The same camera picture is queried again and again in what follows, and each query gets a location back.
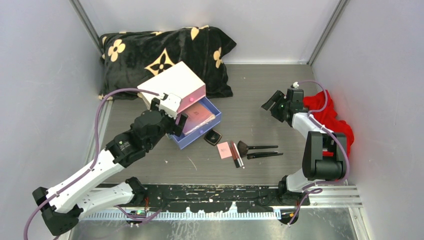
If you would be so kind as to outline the holographic pink palette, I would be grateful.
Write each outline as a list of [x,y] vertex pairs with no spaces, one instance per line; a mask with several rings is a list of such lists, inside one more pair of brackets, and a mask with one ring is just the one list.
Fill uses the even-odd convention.
[[186,108],[182,113],[187,115],[187,120],[182,130],[185,136],[216,118],[216,115],[200,101]]

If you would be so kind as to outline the black square compact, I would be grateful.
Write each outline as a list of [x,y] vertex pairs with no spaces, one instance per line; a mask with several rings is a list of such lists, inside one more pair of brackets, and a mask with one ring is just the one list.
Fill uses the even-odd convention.
[[222,139],[222,134],[215,129],[211,129],[204,135],[203,139],[211,146],[216,146]]

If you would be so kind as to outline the pink drawer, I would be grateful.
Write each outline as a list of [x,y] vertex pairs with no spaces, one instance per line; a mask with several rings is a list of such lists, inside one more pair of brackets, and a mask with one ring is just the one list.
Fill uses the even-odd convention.
[[205,96],[206,96],[206,87],[204,85],[197,88],[196,90],[192,90],[188,94],[181,97],[181,102],[177,112],[181,113],[183,110],[195,104],[196,102],[198,102]]

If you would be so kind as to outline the white drawer organizer box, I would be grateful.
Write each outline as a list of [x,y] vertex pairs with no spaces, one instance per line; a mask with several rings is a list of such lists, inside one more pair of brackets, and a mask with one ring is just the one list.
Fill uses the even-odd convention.
[[206,87],[205,83],[181,61],[138,85],[137,88],[159,95],[175,94],[181,98],[201,86]]

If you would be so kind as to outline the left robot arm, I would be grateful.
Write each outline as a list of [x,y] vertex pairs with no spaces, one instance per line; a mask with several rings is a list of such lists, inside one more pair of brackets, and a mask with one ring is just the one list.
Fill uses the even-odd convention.
[[39,187],[32,195],[50,233],[57,237],[80,220],[97,211],[117,205],[141,206],[146,189],[136,177],[104,190],[91,193],[107,178],[145,157],[165,135],[180,136],[187,120],[178,117],[181,98],[174,94],[153,98],[131,124],[97,153],[94,159],[68,179],[51,188]]

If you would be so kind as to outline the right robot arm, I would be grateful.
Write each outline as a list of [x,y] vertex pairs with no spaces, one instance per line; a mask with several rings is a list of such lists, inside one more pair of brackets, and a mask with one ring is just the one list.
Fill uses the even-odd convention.
[[280,122],[287,122],[305,138],[301,168],[284,176],[278,183],[276,198],[283,205],[299,204],[306,189],[320,183],[334,183],[347,172],[348,138],[318,120],[304,106],[304,91],[288,88],[277,90],[261,107]]

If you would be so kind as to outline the black makeup brush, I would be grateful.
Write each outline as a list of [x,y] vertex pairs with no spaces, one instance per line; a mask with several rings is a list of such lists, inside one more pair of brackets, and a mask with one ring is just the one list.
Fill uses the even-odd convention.
[[274,157],[274,156],[282,156],[283,152],[256,152],[256,153],[249,153],[246,155],[246,158],[248,160],[251,159],[258,159],[258,158],[266,158],[266,157]]

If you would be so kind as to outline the red makeup pencil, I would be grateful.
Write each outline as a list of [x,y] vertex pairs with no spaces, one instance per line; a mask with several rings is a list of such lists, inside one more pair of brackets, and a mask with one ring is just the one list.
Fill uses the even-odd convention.
[[236,154],[236,152],[234,150],[234,143],[232,141],[230,141],[228,144],[229,144],[229,149],[230,149],[230,152],[231,152],[232,159],[234,161],[235,167],[236,168],[239,168],[240,167],[240,163],[239,163],[237,154]]

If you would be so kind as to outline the white makeup pencil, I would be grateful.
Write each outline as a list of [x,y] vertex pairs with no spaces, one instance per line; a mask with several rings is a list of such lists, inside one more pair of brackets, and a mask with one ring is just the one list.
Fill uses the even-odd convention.
[[241,155],[240,155],[240,153],[239,153],[239,151],[238,151],[238,149],[237,149],[237,145],[236,145],[234,142],[232,143],[232,145],[233,145],[233,147],[234,147],[235,154],[236,154],[236,157],[237,157],[237,161],[239,162],[240,167],[241,167],[242,169],[245,169],[245,165],[244,165],[243,160],[242,160],[242,158],[241,158]]

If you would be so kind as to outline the red cloth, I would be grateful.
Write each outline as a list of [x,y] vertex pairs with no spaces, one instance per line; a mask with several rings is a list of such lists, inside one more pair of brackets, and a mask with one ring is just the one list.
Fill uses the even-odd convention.
[[[328,90],[327,93],[327,104],[323,111],[313,112],[313,116],[321,124],[325,125],[330,130],[336,133],[343,133],[346,136],[347,142],[347,156],[350,157],[351,146],[355,141],[355,136],[351,126],[345,120],[338,119],[338,113],[335,110],[334,101]],[[325,105],[325,94],[320,91],[314,96],[305,96],[303,98],[303,104],[309,110],[319,110]]]

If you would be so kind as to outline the small pink compact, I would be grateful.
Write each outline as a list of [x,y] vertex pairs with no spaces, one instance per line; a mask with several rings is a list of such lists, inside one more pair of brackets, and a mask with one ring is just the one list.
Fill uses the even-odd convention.
[[228,142],[222,142],[216,145],[220,158],[226,159],[232,157],[231,148]]

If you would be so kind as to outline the large powder brush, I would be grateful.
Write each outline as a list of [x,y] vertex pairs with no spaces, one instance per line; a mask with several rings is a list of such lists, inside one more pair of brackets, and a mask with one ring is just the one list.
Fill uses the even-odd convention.
[[278,147],[278,145],[247,145],[241,140],[236,145],[241,157],[247,156],[249,150],[276,149]]

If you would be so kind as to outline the black floral plush blanket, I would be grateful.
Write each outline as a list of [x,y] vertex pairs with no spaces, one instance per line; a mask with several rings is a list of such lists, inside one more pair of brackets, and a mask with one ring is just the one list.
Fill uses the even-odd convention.
[[104,66],[100,100],[112,91],[136,88],[179,62],[184,62],[205,83],[208,98],[234,95],[223,57],[237,43],[217,27],[105,33],[98,42]]

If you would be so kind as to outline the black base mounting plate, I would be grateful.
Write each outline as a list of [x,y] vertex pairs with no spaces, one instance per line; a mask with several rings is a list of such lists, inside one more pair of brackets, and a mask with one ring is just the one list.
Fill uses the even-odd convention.
[[128,207],[182,213],[225,213],[235,205],[238,213],[267,213],[275,207],[308,206],[304,193],[290,192],[285,186],[272,185],[199,185],[146,184],[143,198],[127,203]]

